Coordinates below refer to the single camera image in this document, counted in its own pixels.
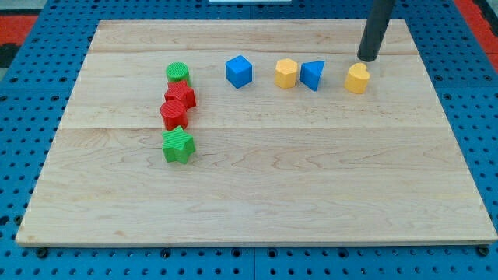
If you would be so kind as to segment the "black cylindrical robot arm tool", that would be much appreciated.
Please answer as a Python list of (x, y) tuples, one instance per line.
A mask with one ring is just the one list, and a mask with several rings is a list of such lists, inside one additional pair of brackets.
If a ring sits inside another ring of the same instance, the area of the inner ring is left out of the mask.
[(395, 0), (373, 0), (357, 51), (359, 60), (372, 62), (377, 59), (395, 3)]

